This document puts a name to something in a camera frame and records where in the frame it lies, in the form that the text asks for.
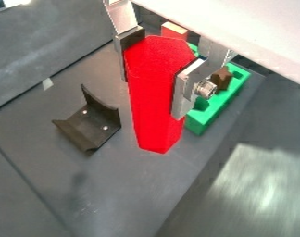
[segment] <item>bolt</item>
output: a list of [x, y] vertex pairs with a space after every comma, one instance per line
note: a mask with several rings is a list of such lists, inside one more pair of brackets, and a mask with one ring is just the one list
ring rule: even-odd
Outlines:
[[211, 81], [201, 81], [195, 87], [195, 93], [203, 96], [205, 99], [211, 99], [217, 90], [217, 85]]

